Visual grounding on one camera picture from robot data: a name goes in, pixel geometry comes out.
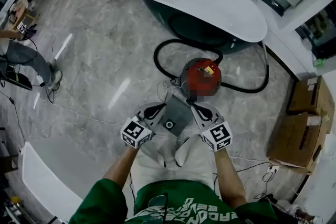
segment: green object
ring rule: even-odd
[[[222,202],[212,189],[189,180],[160,181],[141,188],[135,201],[135,216],[126,219],[127,206],[121,188],[111,180],[102,179],[90,190],[69,224],[118,224],[143,221],[158,223],[164,209],[161,204],[148,208],[148,203],[152,198],[164,194],[167,195],[166,223],[240,224],[240,221],[246,218],[253,223],[278,222],[271,205],[267,202],[245,204],[234,211]]]
[[[313,66],[316,67],[316,68],[321,68],[324,66],[325,64],[325,61],[326,59],[323,58],[323,59],[316,59],[314,62],[313,62]]]

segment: eyeglasses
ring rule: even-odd
[[[149,219],[144,220],[145,224],[165,224],[167,215],[168,193],[156,196],[148,202],[148,207],[154,209],[157,214],[151,215]]]

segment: black and white marker cube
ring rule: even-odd
[[[232,132],[227,121],[204,131],[202,136],[213,151],[219,151],[232,143]]]
[[[121,128],[120,134],[124,142],[138,148],[151,139],[152,131],[128,118]]]

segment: gray tile floor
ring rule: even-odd
[[[34,109],[39,87],[26,91],[8,83],[2,90],[15,100],[27,141],[70,136],[81,150],[107,169],[123,151],[119,131],[126,118],[138,105],[159,100],[156,86],[166,77],[154,66],[153,52],[160,42],[172,35],[156,21],[142,0],[38,0],[35,12],[40,17],[34,40],[46,60],[52,60],[64,40],[72,34],[57,61],[63,79],[55,94],[56,105],[39,99]],[[172,44],[162,50],[160,62],[179,74],[189,59],[199,56],[212,57],[212,54]],[[223,81],[247,88],[260,85],[265,72],[262,56],[262,50],[257,46],[225,56],[220,63]],[[234,142],[227,150],[232,156],[266,159],[268,140],[284,113],[288,89],[292,85],[290,76],[271,57],[269,66],[269,85],[263,92],[244,94],[221,88],[208,100],[231,126]],[[32,84],[37,84],[31,68],[21,67],[21,72]],[[174,93],[181,97],[177,90]],[[164,96],[164,89],[159,88],[159,94]],[[1,123],[6,127],[12,151],[17,152],[17,145],[22,145],[23,141],[15,110],[3,95],[0,95],[0,101]],[[164,130],[158,133],[161,135],[157,140],[174,143],[171,134]],[[185,133],[197,133],[196,125],[189,126]],[[233,158],[233,162],[236,169],[258,163],[237,158]],[[17,172],[7,175],[12,190],[22,197],[25,206],[38,219],[48,221],[51,215],[21,180],[22,158],[19,166]],[[260,165],[239,175],[243,183],[250,177],[261,181],[266,170],[267,165]],[[268,192],[276,198],[289,199],[302,179],[302,175],[280,169],[268,184]],[[253,197],[264,190],[265,183],[250,180],[246,186],[249,201],[254,201]]]

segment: black hose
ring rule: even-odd
[[[201,44],[200,42],[190,42],[189,40],[181,40],[181,39],[166,40],[166,41],[162,42],[161,44],[159,44],[157,46],[157,48],[154,51],[153,58],[154,58],[155,66],[159,69],[159,71],[161,73],[163,73],[164,75],[166,75],[167,77],[171,78],[171,79],[176,79],[177,76],[175,76],[173,74],[170,74],[168,71],[164,70],[163,67],[159,63],[159,52],[160,52],[160,50],[164,46],[166,46],[170,43],[180,43],[180,44],[184,44],[184,45],[194,47],[194,48],[197,48],[197,49],[214,52],[218,55],[218,58],[216,60],[214,60],[214,63],[217,64],[217,65],[219,65],[219,63],[223,59],[223,54],[219,50],[217,50],[215,48],[211,48],[209,45]],[[222,82],[221,86],[226,87],[226,88],[230,88],[230,89],[238,91],[238,92],[258,93],[258,92],[261,92],[267,86],[268,81],[269,81],[269,66],[268,66],[267,59],[266,59],[266,76],[265,76],[265,79],[264,79],[263,83],[261,84],[261,86],[259,88],[257,88],[257,89],[244,89],[244,88],[240,88],[238,86],[234,86],[234,85],[231,85],[231,84],[228,84],[228,83],[225,83],[225,82]]]

